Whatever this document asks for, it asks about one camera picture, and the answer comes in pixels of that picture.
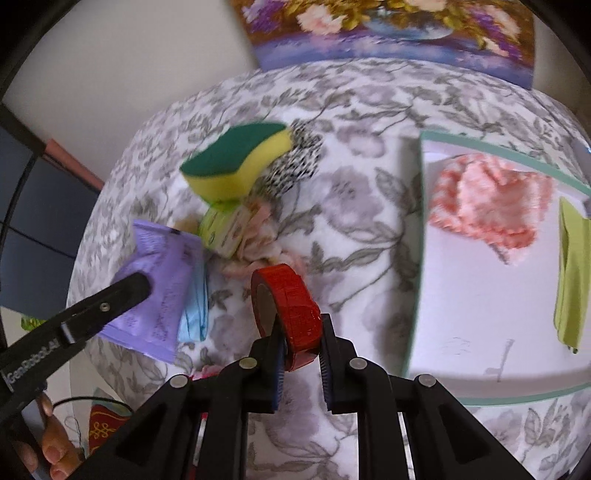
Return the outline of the person's left hand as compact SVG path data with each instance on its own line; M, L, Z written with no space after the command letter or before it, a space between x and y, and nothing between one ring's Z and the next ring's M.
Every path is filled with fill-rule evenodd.
M69 440L63 425L54 416L53 406L48 396L42 393L36 402L46 417L40 448L44 459L50 464L50 478L53 480L67 479L81 464L78 450ZM34 449L21 441L13 441L12 445L21 462L32 474L39 466L38 456Z

